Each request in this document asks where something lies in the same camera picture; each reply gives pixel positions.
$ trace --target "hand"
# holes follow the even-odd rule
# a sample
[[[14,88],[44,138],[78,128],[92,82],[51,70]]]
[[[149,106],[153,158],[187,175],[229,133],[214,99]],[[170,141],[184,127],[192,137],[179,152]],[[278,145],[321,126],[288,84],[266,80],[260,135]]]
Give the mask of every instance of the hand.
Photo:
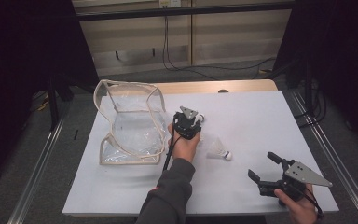
[[[305,193],[310,198],[313,198],[310,193],[312,192],[312,185],[307,184],[306,186],[309,191],[305,190]],[[310,224],[316,222],[317,216],[315,212],[315,206],[306,198],[302,198],[300,201],[294,202],[280,189],[275,189],[274,193],[284,204],[286,204],[287,208],[289,208],[290,219],[292,219],[293,223]]]
[[[170,131],[171,135],[172,135],[172,124],[168,125],[168,131]],[[174,159],[176,158],[182,158],[185,159],[189,162],[192,162],[194,159],[194,156],[196,155],[196,147],[197,144],[200,141],[200,133],[197,133],[191,140],[187,140],[184,137],[181,137],[180,134],[174,131],[174,135],[173,135],[173,142],[176,142],[176,140],[180,137],[180,139],[176,142],[174,148],[173,148],[173,152],[172,152],[172,157]]]

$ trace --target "person's arm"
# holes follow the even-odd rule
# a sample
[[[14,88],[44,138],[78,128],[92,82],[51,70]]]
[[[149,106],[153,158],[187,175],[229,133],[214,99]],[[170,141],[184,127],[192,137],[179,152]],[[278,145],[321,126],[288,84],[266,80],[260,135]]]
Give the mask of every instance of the person's arm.
[[[147,194],[137,224],[185,223],[186,205],[192,193],[190,181],[196,171],[191,162],[200,134],[197,133],[191,140],[180,138],[177,132],[173,136],[176,144],[172,152],[172,166],[162,173],[156,188]]]
[[[307,184],[307,189],[308,190],[305,191],[306,194],[312,198],[312,185]],[[274,193],[284,204],[286,204],[290,212],[290,219],[294,224],[317,223],[315,206],[306,198],[302,198],[300,201],[294,202],[280,189],[275,189]]]

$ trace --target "white tabletop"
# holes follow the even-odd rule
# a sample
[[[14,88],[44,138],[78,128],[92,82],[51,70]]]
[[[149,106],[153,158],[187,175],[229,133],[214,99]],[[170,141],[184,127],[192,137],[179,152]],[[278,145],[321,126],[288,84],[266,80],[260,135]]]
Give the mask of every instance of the white tabletop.
[[[166,94],[164,99],[170,117],[180,105],[206,117],[193,161],[197,172],[186,209],[189,215],[286,211],[276,198],[260,196],[256,183],[247,176],[252,169],[262,180],[282,178],[282,167],[267,157],[269,151],[321,173],[280,91]],[[63,213],[76,217],[137,216],[147,192],[156,186],[165,154],[157,165],[99,164],[101,140],[108,130],[107,120],[97,114]],[[232,161],[207,156],[215,137],[233,153]],[[314,194],[325,212],[338,210],[329,188],[314,186]]]

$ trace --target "black floor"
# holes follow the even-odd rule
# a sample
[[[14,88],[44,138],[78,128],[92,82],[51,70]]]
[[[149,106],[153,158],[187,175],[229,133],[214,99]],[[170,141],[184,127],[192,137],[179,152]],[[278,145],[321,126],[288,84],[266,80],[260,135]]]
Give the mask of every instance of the black floor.
[[[252,65],[253,63],[230,63],[223,64],[230,67],[241,67]],[[271,63],[263,64],[260,69],[270,68]],[[114,80],[141,81],[141,82],[172,82],[172,81],[199,81],[211,80],[211,77],[219,80],[223,79],[252,79],[256,77],[257,67],[248,70],[221,70],[216,68],[197,68],[197,73],[189,71],[168,72],[165,70],[150,71],[138,74],[116,75],[105,77]],[[303,92],[302,87],[287,90],[284,84],[284,77],[278,77],[276,84],[282,90],[286,101],[291,107],[293,114],[300,114],[292,92]],[[74,218],[61,213],[66,200],[67,193],[71,187],[71,181],[75,177],[76,169],[82,151],[87,143],[89,131],[79,127],[91,127],[93,119],[82,119],[86,114],[97,112],[92,102],[92,97],[83,91],[74,89],[75,99],[71,103],[73,107],[82,107],[83,111],[69,109],[68,116],[71,121],[64,123],[59,139],[48,161],[48,166],[41,178],[40,187],[37,189],[33,202],[28,207],[28,213],[23,223],[134,223],[133,217],[115,218]],[[345,167],[358,184],[358,134],[347,128],[346,120],[339,110],[327,99],[327,113],[320,122],[324,134],[328,137],[332,146],[341,158]],[[298,123],[304,123],[304,119],[299,119]],[[24,129],[16,148],[11,152],[5,165],[2,168],[0,178],[0,223],[7,223],[21,196],[25,185],[31,176],[41,151],[49,135],[49,111],[48,107],[42,111],[35,111],[28,119],[27,127]],[[332,193],[340,212],[326,214],[324,223],[358,223],[358,210],[348,196],[345,186],[340,184],[339,176],[330,165],[329,160],[321,150],[319,142],[309,127],[302,128],[310,150],[315,157],[325,177],[335,184]],[[238,223],[232,219],[224,219],[215,223]],[[205,223],[201,219],[191,223]],[[246,218],[238,217],[242,223]],[[288,223],[287,214],[277,214],[266,216],[267,223]]]

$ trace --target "transparent plastic bag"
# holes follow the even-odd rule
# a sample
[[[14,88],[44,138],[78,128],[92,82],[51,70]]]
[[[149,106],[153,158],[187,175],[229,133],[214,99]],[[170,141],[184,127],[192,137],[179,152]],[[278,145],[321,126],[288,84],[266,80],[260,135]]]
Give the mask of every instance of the transparent plastic bag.
[[[154,85],[101,80],[94,104],[109,121],[100,164],[157,163],[166,147],[167,124],[161,91]]]

